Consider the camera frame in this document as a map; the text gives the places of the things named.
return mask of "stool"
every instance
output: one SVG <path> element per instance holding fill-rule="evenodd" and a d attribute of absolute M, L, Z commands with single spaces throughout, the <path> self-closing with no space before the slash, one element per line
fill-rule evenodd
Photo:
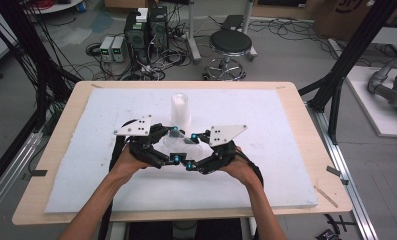
<path fill-rule="evenodd" d="M 215 58 L 208 63 L 203 79 L 210 77 L 217 80 L 239 80 L 246 76 L 242 65 L 231 57 L 248 54 L 252 47 L 251 39 L 235 30 L 221 30 L 210 37 L 210 47 L 223 58 Z"/>

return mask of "wooden table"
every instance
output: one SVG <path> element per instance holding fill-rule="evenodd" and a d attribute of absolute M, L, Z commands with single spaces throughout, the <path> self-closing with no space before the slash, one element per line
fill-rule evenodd
<path fill-rule="evenodd" d="M 315 188 L 319 204 L 312 208 L 274 209 L 275 214 L 309 214 L 349 212 L 352 205 L 340 179 L 326 171 L 333 167 L 319 134 L 308 115 L 297 89 L 289 82 L 201 82 L 201 81 L 161 81 L 161 82 L 79 82 L 52 134 L 49 143 L 37 166 L 38 170 L 48 170 L 45 177 L 32 177 L 15 211 L 13 222 L 16 225 L 68 223 L 74 213 L 46 214 L 45 206 L 52 191 L 55 176 L 77 123 L 86 107 L 94 88 L 184 88 L 184 89 L 267 89 L 276 90 L 284 107 L 289 125 L 295 136 L 298 149 Z M 249 209 L 187 210 L 187 211 L 143 211 L 114 212 L 112 221 L 180 220 L 221 217 L 249 217 Z"/>

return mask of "forearm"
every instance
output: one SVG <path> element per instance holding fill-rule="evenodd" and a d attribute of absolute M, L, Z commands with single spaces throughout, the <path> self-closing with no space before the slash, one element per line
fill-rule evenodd
<path fill-rule="evenodd" d="M 260 239 L 286 239 L 257 176 L 253 174 L 245 186 L 250 197 Z"/>
<path fill-rule="evenodd" d="M 60 239 L 91 239 L 105 210 L 122 185 L 123 181 L 107 175 Z"/>

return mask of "white foam board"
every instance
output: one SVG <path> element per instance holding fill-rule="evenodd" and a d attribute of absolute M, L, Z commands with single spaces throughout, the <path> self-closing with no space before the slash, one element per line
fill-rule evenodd
<path fill-rule="evenodd" d="M 170 123 L 172 95 L 189 97 L 192 131 L 213 125 L 246 124 L 234 139 L 259 167 L 273 207 L 310 207 L 317 199 L 276 91 L 95 89 L 61 161 L 47 213 L 77 212 L 108 171 L 114 130 L 151 114 Z M 155 145 L 166 151 L 162 144 Z M 211 154 L 205 148 L 205 154 Z M 248 194 L 225 172 L 201 175 L 182 166 L 138 171 L 120 189 L 114 211 L 224 209 L 250 207 Z"/>
<path fill-rule="evenodd" d="M 385 98 L 367 91 L 370 77 L 378 70 L 356 66 L 348 74 L 347 81 L 378 136 L 397 137 L 397 108 Z M 396 76 L 397 69 L 392 69 L 383 85 L 392 88 Z"/>

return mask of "human arm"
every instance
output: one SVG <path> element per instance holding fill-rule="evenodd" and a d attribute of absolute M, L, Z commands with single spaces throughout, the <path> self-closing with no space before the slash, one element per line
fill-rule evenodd
<path fill-rule="evenodd" d="M 92 239 L 105 210 L 117 191 L 127 183 L 135 172 L 148 167 L 136 160 L 125 147 L 112 170 L 105 176 L 92 196 L 76 214 L 59 239 Z"/>
<path fill-rule="evenodd" d="M 238 179 L 246 187 L 250 197 L 252 212 L 257 222 L 260 239 L 286 239 L 272 211 L 264 188 L 248 163 L 237 156 L 228 166 L 221 168 L 221 170 Z"/>

